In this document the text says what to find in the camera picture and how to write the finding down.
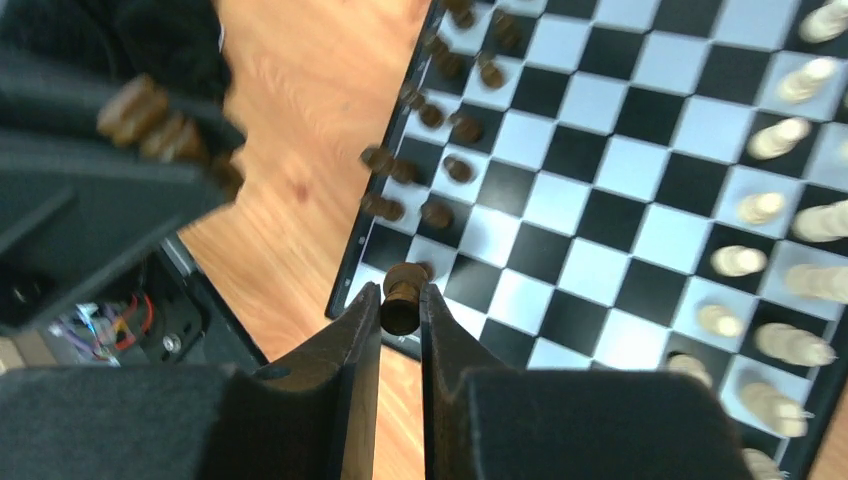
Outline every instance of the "wooden surface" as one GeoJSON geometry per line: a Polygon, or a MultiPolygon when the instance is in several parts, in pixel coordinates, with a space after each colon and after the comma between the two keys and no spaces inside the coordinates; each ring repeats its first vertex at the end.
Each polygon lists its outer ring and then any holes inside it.
{"type": "MultiPolygon", "coordinates": [[[[226,109],[249,138],[235,206],[182,237],[270,358],[323,311],[429,0],[220,0],[234,71],[226,109]]],[[[385,349],[374,478],[423,478],[418,365],[385,349]]],[[[848,405],[814,475],[845,478],[848,405]]]]}

